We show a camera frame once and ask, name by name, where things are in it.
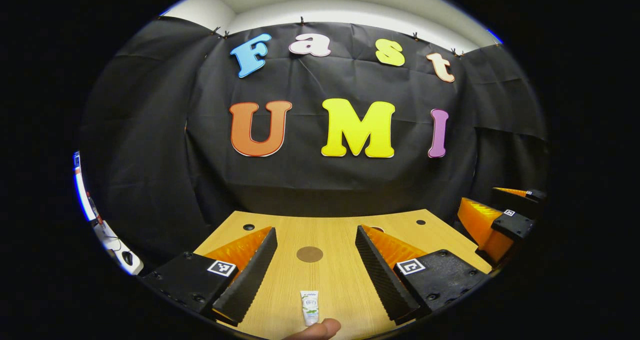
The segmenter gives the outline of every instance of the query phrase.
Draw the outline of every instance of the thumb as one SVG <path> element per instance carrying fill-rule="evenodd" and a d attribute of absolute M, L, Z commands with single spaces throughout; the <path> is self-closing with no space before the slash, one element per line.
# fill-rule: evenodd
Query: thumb
<path fill-rule="evenodd" d="M 328 340 L 341 328 L 340 322 L 336 319 L 327 318 L 322 323 L 315 323 L 305 330 L 290 335 L 283 340 Z"/>

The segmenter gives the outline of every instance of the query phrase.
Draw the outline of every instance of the letter u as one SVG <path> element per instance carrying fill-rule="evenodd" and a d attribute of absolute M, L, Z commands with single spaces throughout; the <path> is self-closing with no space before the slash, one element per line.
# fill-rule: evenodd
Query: letter u
<path fill-rule="evenodd" d="M 271 112 L 269 138 L 256 142 L 251 138 L 251 124 L 259 106 L 256 103 L 238 103 L 229 108 L 231 120 L 231 145 L 245 156 L 270 156 L 279 151 L 284 142 L 287 111 L 292 107 L 288 101 L 270 101 L 266 108 Z"/>

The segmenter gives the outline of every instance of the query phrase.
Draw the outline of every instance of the blue letter f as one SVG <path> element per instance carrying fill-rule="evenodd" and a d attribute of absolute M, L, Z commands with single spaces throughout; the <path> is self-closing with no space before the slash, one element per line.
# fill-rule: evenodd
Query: blue letter f
<path fill-rule="evenodd" d="M 248 76 L 265 65 L 265 60 L 257 59 L 256 55 L 267 55 L 267 46 L 263 42 L 271 38 L 269 34 L 262 33 L 248 42 L 238 45 L 231 51 L 231 54 L 235 55 L 238 63 L 240 63 L 240 72 L 238 73 L 240 78 Z"/>

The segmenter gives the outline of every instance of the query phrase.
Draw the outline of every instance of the letter m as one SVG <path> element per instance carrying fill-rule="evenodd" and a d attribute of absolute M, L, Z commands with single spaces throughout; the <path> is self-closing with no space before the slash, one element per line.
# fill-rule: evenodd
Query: letter m
<path fill-rule="evenodd" d="M 385 101 L 374 102 L 362 121 L 347 99 L 332 98 L 322 102 L 329 111 L 329 132 L 326 146 L 322 147 L 324 156 L 344 156 L 343 134 L 353 155 L 357 156 L 370 137 L 364 153 L 370 158 L 391 158 L 391 115 L 396 107 Z"/>

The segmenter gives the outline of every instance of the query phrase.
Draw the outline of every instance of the table surface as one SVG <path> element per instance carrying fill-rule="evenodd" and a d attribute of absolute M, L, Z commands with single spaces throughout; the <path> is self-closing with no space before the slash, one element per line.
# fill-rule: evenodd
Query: table surface
<path fill-rule="evenodd" d="M 253 224 L 254 230 L 244 230 L 245 224 Z M 427 210 L 347 218 L 235 211 L 194 253 L 205 255 L 249 233 L 274 226 L 278 249 L 249 311 L 236 329 L 266 339 L 282 339 L 302 331 L 306 326 L 300 292 L 318 290 L 320 321 L 334 318 L 342 324 L 333 339 L 365 339 L 413 321 L 396 326 L 389 320 L 355 246 L 361 224 L 382 228 L 427 253 L 448 249 L 476 269 L 491 271 L 491 266 L 475 254 L 477 246 L 473 242 Z M 315 263 L 299 260 L 297 251 L 302 247 L 321 249 L 322 259 Z"/>

